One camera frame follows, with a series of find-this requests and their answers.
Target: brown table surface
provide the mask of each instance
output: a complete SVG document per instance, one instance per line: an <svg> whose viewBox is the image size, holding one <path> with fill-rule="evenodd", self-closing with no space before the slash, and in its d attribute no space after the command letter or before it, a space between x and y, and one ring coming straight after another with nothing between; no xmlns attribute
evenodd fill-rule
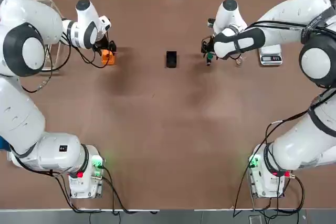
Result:
<svg viewBox="0 0 336 224"><path fill-rule="evenodd" d="M54 0L71 19L77 1ZM112 21L116 65L96 69L73 52L62 73L31 96L46 117L46 130L95 145L129 209L231 208L247 158L267 124L305 110L320 92L300 71L302 46L283 45L278 68L260 67L256 51L245 54L241 67L233 60L206 67L201 40L211 34L207 19L223 0L91 1ZM284 0L236 1L250 24ZM178 68L164 68L166 50L178 52ZM92 51L82 52L92 57ZM31 77L23 84L33 89L44 79ZM3 152L1 159L0 208L68 207L51 178L13 168ZM306 189L306 208L336 207L335 166L296 174ZM103 194L76 204L111 209L107 186ZM292 182L280 207L295 208L299 199ZM238 207L251 208L246 182Z"/></svg>

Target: digital scale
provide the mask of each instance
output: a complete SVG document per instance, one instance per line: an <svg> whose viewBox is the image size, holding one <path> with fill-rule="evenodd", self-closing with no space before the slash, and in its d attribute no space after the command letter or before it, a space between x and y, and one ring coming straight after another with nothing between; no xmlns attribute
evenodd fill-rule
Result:
<svg viewBox="0 0 336 224"><path fill-rule="evenodd" d="M267 46L259 48L260 63L264 66L281 65L281 46Z"/></svg>

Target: green object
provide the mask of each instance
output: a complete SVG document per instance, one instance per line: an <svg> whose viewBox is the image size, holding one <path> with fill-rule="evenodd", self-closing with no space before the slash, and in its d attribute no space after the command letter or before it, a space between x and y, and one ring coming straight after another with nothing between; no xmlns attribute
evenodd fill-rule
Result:
<svg viewBox="0 0 336 224"><path fill-rule="evenodd" d="M258 161L260 160L259 155L255 155L254 158L250 162L250 168L258 167Z"/></svg>
<svg viewBox="0 0 336 224"><path fill-rule="evenodd" d="M103 159L101 156L95 155L92 157L92 165L94 167L102 166L103 165Z"/></svg>

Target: black rubber band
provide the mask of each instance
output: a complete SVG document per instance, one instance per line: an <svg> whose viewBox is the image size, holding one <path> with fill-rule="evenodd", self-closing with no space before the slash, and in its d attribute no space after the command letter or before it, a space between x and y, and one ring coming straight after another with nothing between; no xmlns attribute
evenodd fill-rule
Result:
<svg viewBox="0 0 336 224"><path fill-rule="evenodd" d="M238 31L238 29L237 29L236 27L234 27L234 26L229 26L229 28L230 28L232 31L235 32L235 35L239 34L239 31ZM238 43L238 40L234 40L233 43L234 43L234 45L235 45L235 48L236 48L237 53L238 53L238 54L242 54L243 51L242 51L242 49L240 48L240 45L239 45L239 43Z"/></svg>
<svg viewBox="0 0 336 224"><path fill-rule="evenodd" d="M74 21L70 21L69 24L68 24L68 27L67 27L67 36L69 38L69 42L70 42L70 45L69 46L72 46L72 41L71 41L71 28L72 28L72 25L74 24L75 22Z"/></svg>
<svg viewBox="0 0 336 224"><path fill-rule="evenodd" d="M268 143L268 144L266 144L266 146L265 146L265 148L264 148L264 163L265 163L265 166L266 166L266 168L267 168L267 170L270 172L270 173L272 173L274 176L276 176L276 177L281 177L281 176L283 176L284 174L285 174L285 170L284 169L282 169L278 164L277 164L277 162L274 160L274 158L273 158L273 161L274 161L274 163L278 166L278 168L279 169L275 169L272 165L271 165L271 163L270 163L270 161L269 161L269 159L268 159L268 151L269 151L269 146L271 145L271 143Z"/></svg>
<svg viewBox="0 0 336 224"><path fill-rule="evenodd" d="M83 147L84 153L85 153L84 162L83 162L82 166L76 172L69 173L69 176L71 178L77 178L77 174L78 173L85 172L85 170L86 170L86 168L88 167L88 164L89 164L89 151L88 151L88 148L84 144L81 144L81 146Z"/></svg>
<svg viewBox="0 0 336 224"><path fill-rule="evenodd" d="M15 151L15 149L14 149L13 146L11 146L11 145L9 145L9 146L11 147L10 150L13 152L14 156L16 156L16 157L18 157L18 158L25 158L25 157L27 157L27 156L33 151L35 145L36 145L36 143L35 143L33 146L31 146L31 147L30 147L24 154L18 154L18 153Z"/></svg>
<svg viewBox="0 0 336 224"><path fill-rule="evenodd" d="M92 21L85 30L84 37L83 37L83 42L84 42L84 46L85 46L86 49L92 48L90 38L91 38L91 34L92 34L92 32L95 28L96 28L96 25Z"/></svg>
<svg viewBox="0 0 336 224"><path fill-rule="evenodd" d="M302 30L301 32L301 43L305 44L310 38L311 32L317 27L317 26L326 26L326 20L330 17L334 16L335 10L332 6L330 6L328 9L326 9L324 12L322 12L319 16L315 17L311 22L307 24L307 26Z"/></svg>
<svg viewBox="0 0 336 224"><path fill-rule="evenodd" d="M308 109L308 114L311 118L311 120L313 121L313 123L315 124L315 126L325 132L325 134L329 135L329 136L333 136L336 137L336 131L334 131L333 129L329 128L328 126L326 126L320 119L319 117L316 115L315 110L312 107L309 107Z"/></svg>

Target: white robotic arm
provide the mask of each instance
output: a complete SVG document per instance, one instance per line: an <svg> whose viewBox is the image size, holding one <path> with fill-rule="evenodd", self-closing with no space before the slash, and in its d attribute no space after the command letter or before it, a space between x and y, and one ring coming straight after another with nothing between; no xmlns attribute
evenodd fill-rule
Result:
<svg viewBox="0 0 336 224"><path fill-rule="evenodd" d="M235 0L224 0L218 8L216 18L208 19L208 27L213 28L214 34L209 36L209 42L202 41L201 52L206 57L207 65L212 62L214 52L214 38L219 34L233 36L247 28L240 15L238 3Z"/></svg>
<svg viewBox="0 0 336 224"><path fill-rule="evenodd" d="M212 40L202 45L207 52L228 59L264 46L300 41L304 44L299 56L302 72L315 84L329 88L319 97L320 105L311 106L290 131L267 147L264 144L255 148L259 150L253 156L249 174L257 197L277 197L279 180L281 195L286 170L336 162L335 22L329 0L287 0L236 34L227 28L218 33L214 23Z"/></svg>
<svg viewBox="0 0 336 224"><path fill-rule="evenodd" d="M45 132L45 118L18 78L41 71L44 46L59 42L64 27L74 46L92 48L111 26L106 17L98 17L88 0L78 2L77 13L78 22L62 21L53 9L34 0L1 3L0 136L10 144L9 159L15 165L67 172L73 198L95 198L102 190L98 166L103 160L97 149L71 134Z"/></svg>
<svg viewBox="0 0 336 224"><path fill-rule="evenodd" d="M68 36L73 46L90 49L95 42L104 38L104 34L111 27L111 22L106 16L99 17L89 0L78 1L76 12L76 22L63 19L63 32Z"/></svg>

